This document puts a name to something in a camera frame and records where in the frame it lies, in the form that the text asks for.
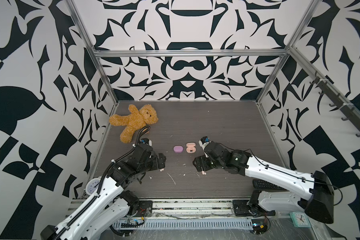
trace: black keyboard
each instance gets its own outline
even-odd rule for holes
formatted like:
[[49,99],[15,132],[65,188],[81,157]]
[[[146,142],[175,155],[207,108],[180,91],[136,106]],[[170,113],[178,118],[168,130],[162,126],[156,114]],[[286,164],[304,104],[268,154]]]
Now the black keyboard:
[[261,180],[261,179],[254,179],[252,180],[253,187],[255,189],[260,190],[281,190],[286,191],[286,189],[279,187],[278,185],[274,185],[273,183]]

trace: teddy bear leg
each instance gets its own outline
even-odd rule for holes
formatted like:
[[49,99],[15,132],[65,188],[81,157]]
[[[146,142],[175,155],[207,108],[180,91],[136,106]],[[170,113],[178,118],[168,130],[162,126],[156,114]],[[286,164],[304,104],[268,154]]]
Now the teddy bear leg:
[[113,126],[126,126],[129,122],[128,116],[119,116],[117,114],[114,114],[109,117],[109,123]]
[[135,129],[132,126],[126,126],[124,131],[120,134],[120,141],[123,143],[131,142],[134,133]]

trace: brown teddy bear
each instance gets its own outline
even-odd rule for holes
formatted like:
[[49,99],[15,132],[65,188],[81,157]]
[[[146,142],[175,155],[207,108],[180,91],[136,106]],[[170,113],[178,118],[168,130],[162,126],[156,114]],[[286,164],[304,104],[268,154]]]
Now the brown teddy bear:
[[157,113],[150,104],[144,105],[140,110],[135,105],[130,104],[128,110],[131,112],[128,116],[115,114],[109,117],[109,123],[113,126],[126,126],[120,134],[120,141],[123,143],[131,142],[136,130],[158,121]]

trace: hook rack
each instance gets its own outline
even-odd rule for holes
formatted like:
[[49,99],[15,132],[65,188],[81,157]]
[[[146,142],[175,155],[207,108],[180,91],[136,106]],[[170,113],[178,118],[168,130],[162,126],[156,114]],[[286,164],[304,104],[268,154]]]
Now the hook rack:
[[346,117],[343,121],[350,121],[360,131],[360,111],[351,103],[328,79],[316,77],[311,84],[316,84],[320,89],[320,95],[327,95],[332,101],[331,107],[337,107]]

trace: clock face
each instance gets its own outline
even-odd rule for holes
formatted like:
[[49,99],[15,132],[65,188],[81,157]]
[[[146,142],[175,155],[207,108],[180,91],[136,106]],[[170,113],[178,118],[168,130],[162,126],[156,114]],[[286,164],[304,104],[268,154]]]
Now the clock face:
[[311,224],[308,222],[307,216],[302,212],[295,212],[294,213],[296,224],[300,227],[310,226]]
[[88,195],[91,195],[92,193],[94,193],[97,189],[97,187],[99,186],[100,183],[100,178],[94,178],[92,180],[90,180],[87,183],[87,186],[85,188],[85,191]]

